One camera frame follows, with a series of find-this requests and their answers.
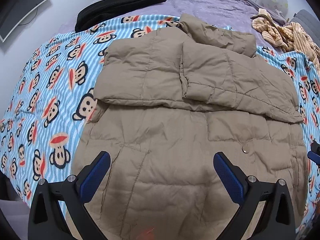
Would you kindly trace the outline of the wall mounted monitor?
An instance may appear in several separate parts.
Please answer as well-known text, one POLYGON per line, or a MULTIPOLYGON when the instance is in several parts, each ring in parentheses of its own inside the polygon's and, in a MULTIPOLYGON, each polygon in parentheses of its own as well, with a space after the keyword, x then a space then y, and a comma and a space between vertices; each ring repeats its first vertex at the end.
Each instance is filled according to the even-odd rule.
POLYGON ((1 0, 1 41, 47 0, 1 0))

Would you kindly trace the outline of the beige puffer jacket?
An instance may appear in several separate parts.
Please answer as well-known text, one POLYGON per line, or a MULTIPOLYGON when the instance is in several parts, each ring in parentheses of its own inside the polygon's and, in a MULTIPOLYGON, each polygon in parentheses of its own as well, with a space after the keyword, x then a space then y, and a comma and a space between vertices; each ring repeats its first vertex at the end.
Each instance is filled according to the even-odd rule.
POLYGON ((87 209, 109 239, 215 239, 237 210, 213 168, 223 152, 247 175, 286 181, 303 219, 308 160, 293 81, 255 36, 183 14, 175 27, 113 40, 95 113, 72 162, 112 165, 87 209))

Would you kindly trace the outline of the black folded garment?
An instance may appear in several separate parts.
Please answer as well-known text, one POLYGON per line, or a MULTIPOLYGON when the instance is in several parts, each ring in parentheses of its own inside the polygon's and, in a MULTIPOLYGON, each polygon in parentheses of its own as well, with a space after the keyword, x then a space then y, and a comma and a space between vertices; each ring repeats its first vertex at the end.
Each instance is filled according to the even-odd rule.
POLYGON ((100 0, 85 7, 78 13, 74 30, 78 33, 122 14, 166 1, 167 0, 100 0))

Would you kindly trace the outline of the striped beige fleece garment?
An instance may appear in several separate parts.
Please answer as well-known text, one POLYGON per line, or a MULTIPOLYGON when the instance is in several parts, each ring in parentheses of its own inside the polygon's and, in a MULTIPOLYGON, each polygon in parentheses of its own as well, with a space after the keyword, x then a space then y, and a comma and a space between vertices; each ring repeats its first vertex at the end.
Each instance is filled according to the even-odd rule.
POLYGON ((274 48, 280 48, 282 52, 297 51, 305 54, 319 73, 319 46, 301 24, 291 22, 282 27, 274 23, 269 12, 262 8, 251 17, 251 20, 252 28, 261 33, 265 41, 274 48))

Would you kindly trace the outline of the purple bed cover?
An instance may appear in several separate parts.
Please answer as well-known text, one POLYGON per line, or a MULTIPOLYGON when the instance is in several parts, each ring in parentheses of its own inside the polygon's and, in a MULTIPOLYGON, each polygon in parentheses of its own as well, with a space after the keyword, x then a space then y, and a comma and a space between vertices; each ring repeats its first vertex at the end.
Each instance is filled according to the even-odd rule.
POLYGON ((267 43, 262 35, 252 28, 250 17, 256 10, 236 0, 166 0, 155 5, 143 5, 132 9, 127 2, 121 12, 116 9, 113 20, 123 16, 142 17, 171 16, 178 19, 176 27, 161 24, 152 32, 140 37, 116 42, 120 46, 138 46, 138 51, 148 50, 149 54, 168 56, 199 53, 201 49, 228 55, 281 54, 280 49, 267 43))

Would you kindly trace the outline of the grey padded headboard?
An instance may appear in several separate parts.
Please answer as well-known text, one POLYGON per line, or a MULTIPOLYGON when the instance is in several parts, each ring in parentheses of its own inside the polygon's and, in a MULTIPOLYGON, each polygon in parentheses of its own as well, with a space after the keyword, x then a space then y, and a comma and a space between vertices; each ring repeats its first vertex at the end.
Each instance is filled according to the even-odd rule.
POLYGON ((319 20, 308 11, 302 9, 295 13, 290 22, 299 23, 311 37, 319 39, 319 20))

